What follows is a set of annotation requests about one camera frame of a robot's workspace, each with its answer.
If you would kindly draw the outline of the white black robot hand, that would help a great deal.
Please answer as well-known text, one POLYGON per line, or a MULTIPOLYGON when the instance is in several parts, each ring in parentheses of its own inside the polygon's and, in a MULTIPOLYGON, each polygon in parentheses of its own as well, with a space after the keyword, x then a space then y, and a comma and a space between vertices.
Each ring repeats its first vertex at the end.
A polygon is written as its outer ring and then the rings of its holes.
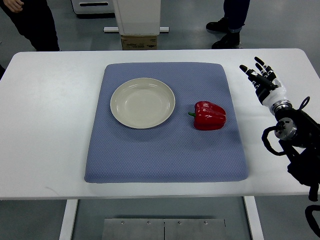
POLYGON ((240 65, 239 68, 247 75, 248 80, 254 86, 259 102, 267 107, 273 115, 279 109, 291 108, 292 104, 286 96, 287 90, 271 66, 257 56, 254 60, 258 71, 245 65, 240 65))

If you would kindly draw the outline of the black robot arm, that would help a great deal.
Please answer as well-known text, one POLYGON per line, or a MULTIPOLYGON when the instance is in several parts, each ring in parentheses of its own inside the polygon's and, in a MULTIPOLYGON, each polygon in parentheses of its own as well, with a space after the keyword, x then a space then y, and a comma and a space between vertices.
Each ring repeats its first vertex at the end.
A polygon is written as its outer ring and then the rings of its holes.
POLYGON ((273 155, 287 156, 290 161, 288 173, 300 184, 308 186, 308 199, 317 202, 320 187, 320 124, 303 111, 309 101, 308 96, 298 109, 294 109, 288 100, 275 103, 271 112, 277 124, 266 128, 261 139, 273 155), (272 131, 279 139, 282 151, 276 151, 271 146, 268 135, 272 131))

